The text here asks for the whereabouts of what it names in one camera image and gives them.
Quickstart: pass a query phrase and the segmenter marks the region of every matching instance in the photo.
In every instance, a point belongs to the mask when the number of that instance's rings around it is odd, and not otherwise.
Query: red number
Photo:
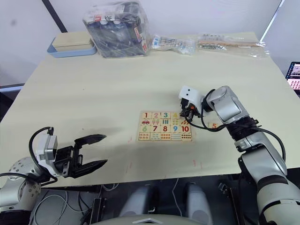
[[[188,132],[188,131],[189,131],[189,128],[188,128],[188,127],[181,126],[181,128],[182,128],[182,131],[183,131],[183,132]]]

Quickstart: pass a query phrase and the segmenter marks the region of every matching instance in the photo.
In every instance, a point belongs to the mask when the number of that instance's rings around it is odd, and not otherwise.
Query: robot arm
[[[85,144],[101,141],[105,135],[89,135],[75,140],[74,146],[57,149],[57,137],[50,127],[47,134],[42,134],[32,157],[24,157],[15,162],[9,173],[18,173],[24,177],[9,175],[0,189],[0,224],[28,224],[30,212],[41,192],[41,186],[50,178],[81,177],[102,167],[107,160],[82,164],[83,156],[79,150]]]
[[[215,111],[235,140],[239,152],[245,152],[238,159],[242,173],[257,185],[257,202],[260,225],[295,225],[300,220],[300,190],[287,178],[284,159],[256,126],[256,120],[238,100],[234,92],[223,86],[206,97],[197,90],[184,86],[179,95],[183,99],[183,110],[189,112],[189,119]]]

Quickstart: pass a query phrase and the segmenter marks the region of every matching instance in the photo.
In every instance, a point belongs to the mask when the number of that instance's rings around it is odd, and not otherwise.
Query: box lid
[[[60,33],[57,35],[52,45],[63,47],[71,45],[88,45],[91,43],[90,36],[86,31]]]

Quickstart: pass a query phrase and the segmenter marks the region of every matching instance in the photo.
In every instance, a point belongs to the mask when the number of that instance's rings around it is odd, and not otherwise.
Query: beige table surface
[[[287,167],[300,166],[300,99],[270,57],[151,52],[148,57],[111,60],[98,54],[60,59],[48,55],[0,124],[0,173],[29,156],[31,135],[45,126],[54,127],[59,148],[85,135],[107,135],[81,150],[84,162],[108,159],[102,168],[77,179],[59,178],[52,186],[239,173],[240,153],[225,129],[194,130],[192,143],[136,142],[140,111],[180,111],[183,85],[203,94],[229,85],[250,116],[282,139]],[[211,113],[206,121],[219,120]]]

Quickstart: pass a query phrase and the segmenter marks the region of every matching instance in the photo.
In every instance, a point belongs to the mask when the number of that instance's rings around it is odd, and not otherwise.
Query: clear plastic bag
[[[255,58],[266,57],[269,52],[264,49],[264,42],[247,40],[242,37],[228,37],[217,34],[202,34],[196,40],[198,50],[225,52]]]
[[[83,22],[103,57],[147,55],[148,19],[138,1],[96,5],[84,15]]]
[[[195,41],[192,39],[175,39],[154,35],[151,48],[155,50],[172,50],[180,54],[193,55],[195,53]]]

